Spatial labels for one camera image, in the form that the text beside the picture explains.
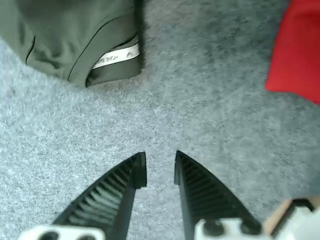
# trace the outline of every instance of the carpet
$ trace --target carpet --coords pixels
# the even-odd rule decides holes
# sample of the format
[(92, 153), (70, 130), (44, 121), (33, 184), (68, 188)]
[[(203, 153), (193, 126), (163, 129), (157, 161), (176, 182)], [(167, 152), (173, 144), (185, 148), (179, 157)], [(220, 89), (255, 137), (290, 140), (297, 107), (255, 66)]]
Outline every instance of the carpet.
[(264, 83), (287, 0), (149, 0), (142, 74), (87, 89), (24, 66), (0, 41), (0, 239), (50, 223), (145, 151), (128, 240), (183, 239), (176, 150), (265, 220), (320, 193), (320, 107)]

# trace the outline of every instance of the folded garment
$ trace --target folded garment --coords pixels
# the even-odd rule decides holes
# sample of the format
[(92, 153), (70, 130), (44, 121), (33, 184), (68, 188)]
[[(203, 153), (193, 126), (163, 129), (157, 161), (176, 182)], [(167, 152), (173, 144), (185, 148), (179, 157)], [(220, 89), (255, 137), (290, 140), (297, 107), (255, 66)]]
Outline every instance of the folded garment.
[(35, 69), (81, 87), (141, 72), (134, 0), (4, 0), (0, 37)]
[(275, 41), (265, 87), (320, 105), (320, 1), (292, 0)]

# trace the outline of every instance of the red fabric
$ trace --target red fabric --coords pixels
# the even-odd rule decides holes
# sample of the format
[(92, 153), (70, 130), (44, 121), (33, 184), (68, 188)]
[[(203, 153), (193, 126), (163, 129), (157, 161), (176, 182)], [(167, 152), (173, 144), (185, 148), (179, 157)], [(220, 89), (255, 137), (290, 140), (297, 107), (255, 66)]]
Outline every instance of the red fabric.
[(320, 105), (320, 0), (292, 0), (275, 41), (265, 88)]

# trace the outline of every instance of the clothing label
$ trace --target clothing label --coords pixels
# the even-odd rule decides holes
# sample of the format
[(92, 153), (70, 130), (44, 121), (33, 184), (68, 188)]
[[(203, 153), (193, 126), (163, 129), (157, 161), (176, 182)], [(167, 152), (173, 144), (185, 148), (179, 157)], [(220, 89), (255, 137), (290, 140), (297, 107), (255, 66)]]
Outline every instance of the clothing label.
[(114, 51), (107, 52), (104, 54), (93, 66), (92, 69), (100, 68), (103, 66), (116, 64), (130, 59), (134, 59), (139, 56), (139, 44), (136, 43), (133, 46), (122, 48)]

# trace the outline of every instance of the green shirt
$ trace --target green shirt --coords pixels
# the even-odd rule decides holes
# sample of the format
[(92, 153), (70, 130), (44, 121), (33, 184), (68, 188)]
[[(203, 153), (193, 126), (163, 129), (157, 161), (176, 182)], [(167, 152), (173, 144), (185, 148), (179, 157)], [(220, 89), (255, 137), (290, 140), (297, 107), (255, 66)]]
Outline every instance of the green shirt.
[(27, 65), (81, 87), (141, 72), (139, 56), (94, 68), (137, 45), (134, 0), (1, 0), (0, 37)]

